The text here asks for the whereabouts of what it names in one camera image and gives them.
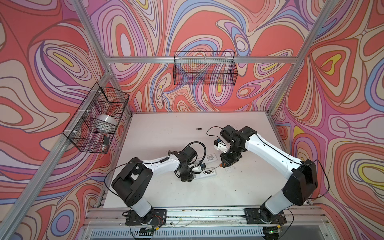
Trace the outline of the white remote control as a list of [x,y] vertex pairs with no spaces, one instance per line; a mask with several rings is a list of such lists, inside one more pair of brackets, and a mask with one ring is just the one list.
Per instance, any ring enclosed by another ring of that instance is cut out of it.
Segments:
[[197,163],[202,162],[202,163],[208,164],[218,160],[215,154],[206,155],[203,161],[202,159],[203,158],[198,158]]
[[211,178],[211,177],[215,177],[216,175],[217,175],[217,172],[215,169],[208,169],[208,170],[204,170],[200,174],[193,174],[194,180]]

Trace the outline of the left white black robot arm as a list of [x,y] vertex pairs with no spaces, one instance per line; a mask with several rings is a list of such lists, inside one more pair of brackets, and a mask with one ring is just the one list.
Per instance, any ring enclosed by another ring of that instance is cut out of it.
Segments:
[[111,186],[127,207],[144,219],[153,214],[153,206],[144,197],[152,177],[173,172],[181,182],[190,183],[194,175],[202,173],[206,156],[206,146],[193,141],[181,151],[169,151],[165,157],[155,160],[142,161],[135,157],[121,165],[123,169],[113,179]]

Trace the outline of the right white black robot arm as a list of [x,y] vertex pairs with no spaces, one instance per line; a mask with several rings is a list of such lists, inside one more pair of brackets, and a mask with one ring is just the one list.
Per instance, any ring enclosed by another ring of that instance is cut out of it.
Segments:
[[303,205],[318,187],[317,168],[313,161],[289,155],[265,140],[257,131],[246,126],[235,130],[227,125],[220,138],[214,141],[215,149],[221,151],[221,167],[237,163],[243,152],[252,152],[274,167],[287,180],[284,187],[269,197],[259,208],[260,221],[269,224],[283,210]]

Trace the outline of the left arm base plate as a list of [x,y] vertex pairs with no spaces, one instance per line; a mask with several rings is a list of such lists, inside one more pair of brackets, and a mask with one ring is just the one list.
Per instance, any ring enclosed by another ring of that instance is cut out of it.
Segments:
[[135,211],[128,210],[122,213],[126,217],[126,226],[162,226],[166,224],[166,209],[151,209],[144,217],[140,217]]

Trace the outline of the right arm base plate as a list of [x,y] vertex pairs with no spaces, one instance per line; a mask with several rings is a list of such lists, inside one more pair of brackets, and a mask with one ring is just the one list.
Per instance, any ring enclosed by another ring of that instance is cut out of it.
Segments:
[[244,214],[241,215],[245,218],[247,224],[273,224],[273,225],[284,225],[287,223],[285,214],[280,211],[278,214],[271,214],[267,209],[260,208],[245,208]]

